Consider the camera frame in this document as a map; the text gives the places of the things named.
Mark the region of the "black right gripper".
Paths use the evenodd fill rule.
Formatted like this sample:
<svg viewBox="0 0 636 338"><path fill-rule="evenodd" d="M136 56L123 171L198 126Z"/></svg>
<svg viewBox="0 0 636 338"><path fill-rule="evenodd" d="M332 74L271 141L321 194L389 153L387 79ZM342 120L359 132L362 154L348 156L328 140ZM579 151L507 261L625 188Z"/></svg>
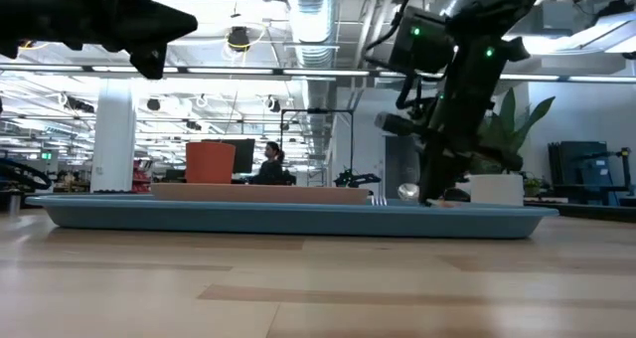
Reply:
<svg viewBox="0 0 636 338"><path fill-rule="evenodd" d="M380 45L396 37L397 24L376 39ZM420 203L440 196L446 201L469 202L470 194L456 187L464 182L474 156L507 162L505 155L481 145L478 131L491 96L509 62L528 57L520 40L505 41L510 24L469 28L446 24L453 39L452 61L437 73L405 75L396 108L407 109L409 117L382 112L377 126L398 136L415 135L425 144L420 155Z"/></svg>

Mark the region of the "silver spoon orange handle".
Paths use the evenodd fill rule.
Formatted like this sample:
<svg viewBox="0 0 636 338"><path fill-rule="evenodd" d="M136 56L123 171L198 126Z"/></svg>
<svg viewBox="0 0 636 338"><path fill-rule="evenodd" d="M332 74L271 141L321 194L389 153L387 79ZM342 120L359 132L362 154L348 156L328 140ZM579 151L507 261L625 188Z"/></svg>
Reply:
<svg viewBox="0 0 636 338"><path fill-rule="evenodd" d="M404 183L397 188L397 193L402 201L416 202L419 196L419 188L416 184ZM470 195L466 192L457 188L449 188L439 199L427 199L425 205L429 207L454 208L461 203L469 201Z"/></svg>

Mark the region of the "orange plastic cup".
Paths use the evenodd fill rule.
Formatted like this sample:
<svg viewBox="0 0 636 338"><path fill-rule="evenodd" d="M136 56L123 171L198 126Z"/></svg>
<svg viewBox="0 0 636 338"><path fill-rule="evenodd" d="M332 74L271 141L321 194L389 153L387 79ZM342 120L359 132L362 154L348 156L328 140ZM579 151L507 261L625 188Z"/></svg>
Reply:
<svg viewBox="0 0 636 338"><path fill-rule="evenodd" d="M230 184L236 148L220 142L186 144L185 177L188 183Z"/></svg>

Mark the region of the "orange round plate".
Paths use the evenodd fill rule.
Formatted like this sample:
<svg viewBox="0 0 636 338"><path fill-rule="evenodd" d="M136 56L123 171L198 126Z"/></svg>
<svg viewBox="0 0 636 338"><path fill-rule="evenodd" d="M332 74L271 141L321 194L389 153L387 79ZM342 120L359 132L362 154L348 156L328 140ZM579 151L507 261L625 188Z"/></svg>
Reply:
<svg viewBox="0 0 636 338"><path fill-rule="evenodd" d="M348 187L297 187L245 184L154 183L158 200L276 204L364 205L369 191Z"/></svg>

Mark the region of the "blue plastic tray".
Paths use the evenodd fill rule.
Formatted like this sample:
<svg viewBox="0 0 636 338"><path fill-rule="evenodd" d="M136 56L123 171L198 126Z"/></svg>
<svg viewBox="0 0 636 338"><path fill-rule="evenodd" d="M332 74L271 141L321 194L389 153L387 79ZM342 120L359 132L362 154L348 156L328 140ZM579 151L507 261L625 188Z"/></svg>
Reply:
<svg viewBox="0 0 636 338"><path fill-rule="evenodd" d="M384 205L181 202L151 195L29 197L61 228L305 236L524 239L557 210L460 203Z"/></svg>

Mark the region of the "white round plant pot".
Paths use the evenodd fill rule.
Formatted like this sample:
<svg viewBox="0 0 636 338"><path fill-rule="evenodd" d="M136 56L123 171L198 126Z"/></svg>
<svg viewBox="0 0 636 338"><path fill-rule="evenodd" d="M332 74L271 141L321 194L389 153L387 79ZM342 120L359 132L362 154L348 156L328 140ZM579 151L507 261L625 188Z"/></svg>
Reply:
<svg viewBox="0 0 636 338"><path fill-rule="evenodd" d="M522 206L524 181L519 174L482 174L470 177L471 202Z"/></svg>

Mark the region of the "green snake plant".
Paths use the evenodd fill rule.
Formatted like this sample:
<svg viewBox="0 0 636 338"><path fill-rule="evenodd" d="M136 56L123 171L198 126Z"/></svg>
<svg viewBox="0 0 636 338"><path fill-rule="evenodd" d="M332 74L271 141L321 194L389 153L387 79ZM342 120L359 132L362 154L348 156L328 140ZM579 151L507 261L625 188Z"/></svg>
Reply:
<svg viewBox="0 0 636 338"><path fill-rule="evenodd" d="M519 172L524 164L520 149L526 141L531 128L547 115L555 100L548 97L534 108L527 106L523 112L517 113L515 92L509 88L498 112L486 116L479 128L481 145L501 151L507 162L502 164L495 159L475 156L471 173L476 175L503 174Z"/></svg>

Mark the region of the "black round ceiling device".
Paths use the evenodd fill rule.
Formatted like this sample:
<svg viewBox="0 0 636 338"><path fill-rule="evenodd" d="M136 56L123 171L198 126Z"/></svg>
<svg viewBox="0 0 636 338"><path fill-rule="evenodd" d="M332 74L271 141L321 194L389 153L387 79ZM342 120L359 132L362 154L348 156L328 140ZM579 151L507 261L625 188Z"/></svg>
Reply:
<svg viewBox="0 0 636 338"><path fill-rule="evenodd" d="M232 27L227 36L227 44L229 49L234 52L247 52L250 47L247 27Z"/></svg>

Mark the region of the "white square pillar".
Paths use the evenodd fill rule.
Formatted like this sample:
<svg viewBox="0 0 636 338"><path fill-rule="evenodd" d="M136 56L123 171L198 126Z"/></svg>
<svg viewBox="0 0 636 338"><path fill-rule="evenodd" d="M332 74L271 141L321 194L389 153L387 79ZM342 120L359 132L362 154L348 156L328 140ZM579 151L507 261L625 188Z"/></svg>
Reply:
<svg viewBox="0 0 636 338"><path fill-rule="evenodd" d="M130 81L102 81L91 166L92 192L131 190L136 104Z"/></svg>

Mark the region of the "red tool chest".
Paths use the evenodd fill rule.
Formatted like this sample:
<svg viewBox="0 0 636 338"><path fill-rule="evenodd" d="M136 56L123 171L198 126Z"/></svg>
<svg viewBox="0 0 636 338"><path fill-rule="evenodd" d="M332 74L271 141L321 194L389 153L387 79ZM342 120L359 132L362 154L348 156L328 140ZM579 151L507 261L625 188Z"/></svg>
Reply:
<svg viewBox="0 0 636 338"><path fill-rule="evenodd" d="M152 176L148 173L152 166L149 160L138 159L133 162L132 186L131 191L137 194L146 194L150 192Z"/></svg>

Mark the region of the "black computer monitor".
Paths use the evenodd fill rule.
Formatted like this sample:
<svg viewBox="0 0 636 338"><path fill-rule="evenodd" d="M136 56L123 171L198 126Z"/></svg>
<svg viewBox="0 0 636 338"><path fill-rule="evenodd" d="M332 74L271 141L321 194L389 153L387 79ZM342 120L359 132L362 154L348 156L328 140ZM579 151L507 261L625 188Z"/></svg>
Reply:
<svg viewBox="0 0 636 338"><path fill-rule="evenodd" d="M235 162L234 172L247 174L252 171L253 154L255 147L254 139L240 139L234 141Z"/></svg>

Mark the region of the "person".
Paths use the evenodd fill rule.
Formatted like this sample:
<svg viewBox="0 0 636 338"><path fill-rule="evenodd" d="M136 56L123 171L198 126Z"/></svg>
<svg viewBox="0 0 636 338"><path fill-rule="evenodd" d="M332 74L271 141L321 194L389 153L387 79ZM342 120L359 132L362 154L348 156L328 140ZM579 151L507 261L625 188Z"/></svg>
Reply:
<svg viewBox="0 0 636 338"><path fill-rule="evenodd" d="M296 177L283 169L285 153L276 142L266 143L264 155L266 160L261 164L258 173L247 181L248 184L283 186L296 184Z"/></svg>

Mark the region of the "black curved hoop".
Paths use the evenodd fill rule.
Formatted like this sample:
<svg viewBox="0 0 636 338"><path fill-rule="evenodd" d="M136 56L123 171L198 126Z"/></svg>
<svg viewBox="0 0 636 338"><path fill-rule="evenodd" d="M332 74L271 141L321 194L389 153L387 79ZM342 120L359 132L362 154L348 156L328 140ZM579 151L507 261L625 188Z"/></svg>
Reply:
<svg viewBox="0 0 636 338"><path fill-rule="evenodd" d="M48 190L53 185L46 173L7 158L0 158L0 178L17 182L34 190Z"/></svg>

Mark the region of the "black aluminium table frame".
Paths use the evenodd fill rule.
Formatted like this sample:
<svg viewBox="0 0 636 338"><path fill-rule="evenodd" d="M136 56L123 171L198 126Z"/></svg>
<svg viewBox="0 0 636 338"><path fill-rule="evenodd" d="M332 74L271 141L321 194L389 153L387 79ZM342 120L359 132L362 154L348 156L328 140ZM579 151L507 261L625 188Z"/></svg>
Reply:
<svg viewBox="0 0 636 338"><path fill-rule="evenodd" d="M636 207L611 207L526 201L525 206L558 210L563 217L636 224Z"/></svg>

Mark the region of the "silver ceiling ventilation duct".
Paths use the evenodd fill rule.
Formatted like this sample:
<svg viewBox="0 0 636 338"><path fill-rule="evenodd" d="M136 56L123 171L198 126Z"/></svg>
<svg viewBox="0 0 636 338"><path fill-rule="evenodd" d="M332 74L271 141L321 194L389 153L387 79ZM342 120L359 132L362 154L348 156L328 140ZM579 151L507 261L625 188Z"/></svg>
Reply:
<svg viewBox="0 0 636 338"><path fill-rule="evenodd" d="M304 70L326 70L335 64L337 0L287 0L289 24L296 61ZM336 100L334 81L305 80L302 95L307 108L333 109Z"/></svg>

